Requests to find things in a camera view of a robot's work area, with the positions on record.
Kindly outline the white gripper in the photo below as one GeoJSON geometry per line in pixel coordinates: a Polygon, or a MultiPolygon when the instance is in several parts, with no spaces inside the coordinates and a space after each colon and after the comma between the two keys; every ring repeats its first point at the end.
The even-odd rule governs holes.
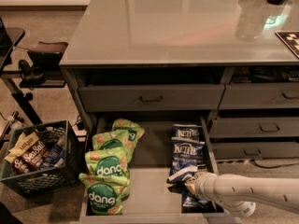
{"type": "Polygon", "coordinates": [[[192,195],[199,195],[206,200],[217,202],[220,198],[214,193],[214,183],[218,176],[213,173],[199,172],[195,177],[185,182],[187,190],[192,195]]]}

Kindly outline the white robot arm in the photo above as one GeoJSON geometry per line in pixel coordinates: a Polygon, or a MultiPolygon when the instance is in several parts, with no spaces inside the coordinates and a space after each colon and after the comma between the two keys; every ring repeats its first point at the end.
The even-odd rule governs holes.
{"type": "Polygon", "coordinates": [[[212,201],[232,217],[249,217],[256,203],[299,213],[299,179],[215,175],[198,172],[185,182],[193,195],[212,201]]]}

